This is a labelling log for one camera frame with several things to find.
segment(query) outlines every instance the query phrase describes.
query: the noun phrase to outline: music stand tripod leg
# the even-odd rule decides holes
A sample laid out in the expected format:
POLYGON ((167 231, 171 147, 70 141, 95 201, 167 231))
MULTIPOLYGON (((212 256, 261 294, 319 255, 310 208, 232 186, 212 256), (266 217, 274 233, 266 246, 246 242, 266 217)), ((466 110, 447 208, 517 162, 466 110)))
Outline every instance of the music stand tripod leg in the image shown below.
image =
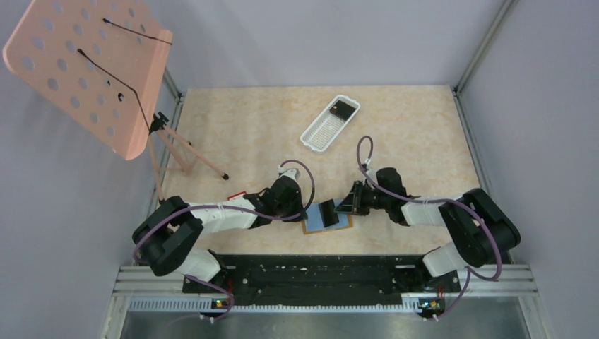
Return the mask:
POLYGON ((193 165, 188 164, 187 161, 185 161, 183 156, 181 156, 179 151, 177 151, 174 145, 170 142, 166 134, 163 131, 156 131, 156 134, 158 135, 160 140, 162 140, 162 142, 165 143, 166 148, 170 151, 170 154, 172 154, 174 159, 179 163, 179 166, 181 166, 183 172, 191 174, 191 168, 193 167, 193 165))
POLYGON ((197 149, 195 149, 190 142, 188 142, 187 140, 185 140, 185 138, 183 138, 182 136, 180 136, 179 134, 177 134, 176 131, 174 131, 173 129, 171 129, 169 126, 164 126, 164 130, 170 134, 176 141, 179 141, 180 143, 183 144, 183 146, 185 146, 185 148, 187 148, 187 150, 189 150, 189 152, 192 152, 198 159, 202 160, 205 164, 207 164, 211 169, 213 169, 215 172, 218 173, 218 175, 220 175, 221 178, 223 178, 224 180, 228 180, 229 179, 229 175, 227 173, 225 173, 223 170, 221 170, 220 168, 216 167, 216 165, 214 165, 212 162, 210 162, 210 160, 206 159, 202 153, 200 153, 200 151, 198 151, 197 149))
POLYGON ((154 180, 156 181, 156 193, 158 194, 158 201, 163 202, 165 200, 165 194, 162 191, 162 184, 160 183, 160 167, 158 166, 158 161, 156 160, 156 149, 154 149, 152 136, 148 136, 148 147, 150 148, 152 167, 154 167, 154 180))

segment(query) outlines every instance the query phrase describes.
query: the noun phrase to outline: black mounting plate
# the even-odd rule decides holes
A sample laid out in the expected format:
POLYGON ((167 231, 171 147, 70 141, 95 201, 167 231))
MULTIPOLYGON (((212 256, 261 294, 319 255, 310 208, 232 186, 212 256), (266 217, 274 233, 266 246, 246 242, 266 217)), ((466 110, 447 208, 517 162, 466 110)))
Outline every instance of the black mounting plate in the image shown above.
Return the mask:
MULTIPOLYGON (((228 269, 221 287, 232 290, 236 305, 364 306, 401 304, 403 292, 423 290, 413 265, 421 256, 219 255, 228 269)), ((459 292, 454 272, 443 277, 444 292, 459 292)), ((183 293, 214 293, 183 282, 183 293)))

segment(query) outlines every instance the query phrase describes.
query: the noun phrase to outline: metal floor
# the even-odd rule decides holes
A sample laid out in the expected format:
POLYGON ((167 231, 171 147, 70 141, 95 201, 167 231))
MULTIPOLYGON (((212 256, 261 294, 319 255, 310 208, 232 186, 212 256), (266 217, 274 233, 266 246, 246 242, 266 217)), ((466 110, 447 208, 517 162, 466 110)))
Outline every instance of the metal floor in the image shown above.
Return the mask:
POLYGON ((464 299, 439 323, 414 314, 231 314, 210 325, 184 314, 130 312, 121 339, 529 338, 517 298, 464 299))

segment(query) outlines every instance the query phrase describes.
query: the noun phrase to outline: blue sponge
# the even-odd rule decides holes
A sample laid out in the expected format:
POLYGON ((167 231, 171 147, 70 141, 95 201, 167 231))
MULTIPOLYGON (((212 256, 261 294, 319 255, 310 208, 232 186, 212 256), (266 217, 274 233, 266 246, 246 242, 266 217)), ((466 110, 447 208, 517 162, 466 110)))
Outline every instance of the blue sponge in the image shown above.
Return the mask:
MULTIPOLYGON (((335 207, 341 203, 342 199, 335 199, 335 207)), ((303 220, 304 234, 311 234, 323 231, 341 230, 344 228, 350 228, 353 226, 351 215, 337 213, 339 222, 329 227, 324 227, 322 223, 322 215, 318 203, 313 203, 306 210, 308 215, 307 220, 303 220)))

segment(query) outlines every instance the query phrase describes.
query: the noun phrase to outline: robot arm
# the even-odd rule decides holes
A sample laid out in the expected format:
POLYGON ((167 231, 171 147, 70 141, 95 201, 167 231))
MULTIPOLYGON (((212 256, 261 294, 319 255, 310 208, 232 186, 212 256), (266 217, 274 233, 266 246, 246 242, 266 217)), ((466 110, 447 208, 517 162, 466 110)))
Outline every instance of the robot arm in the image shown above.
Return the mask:
MULTIPOLYGON (((379 186, 407 196, 401 177, 395 168, 387 167, 376 173, 379 186)), ((470 206, 484 221, 499 250, 504 253, 520 243, 520 233, 493 200, 482 190, 472 189, 454 199, 470 206)), ((389 218, 400 225, 444 225, 452 242, 425 254, 417 269, 425 285, 435 278, 466 266, 480 267, 495 260, 489 239, 471 216, 451 203, 406 203, 372 187, 367 181, 356 181, 351 192, 336 208, 337 213, 368 215, 370 208, 383 209, 389 218)))
MULTIPOLYGON (((177 216, 170 222, 173 227, 178 227, 177 230, 173 231, 166 225, 161 227, 140 248, 142 257, 156 276, 178 272, 204 281, 212 280, 222 267, 210 251, 194 248, 200 236, 234 228, 251 229, 271 223, 270 219, 256 214, 225 209, 223 206, 245 208, 278 217, 300 213, 299 217, 286 222, 301 221, 305 218, 305 213, 301 189, 297 184, 299 175, 295 168, 287 171, 280 168, 278 179, 271 188, 265 189, 263 194, 245 194, 231 201, 202 204, 220 208, 190 210, 177 216)), ((154 226, 171 214, 199 205, 185 203, 179 196, 167 199, 135 230, 133 241, 139 243, 154 226)))

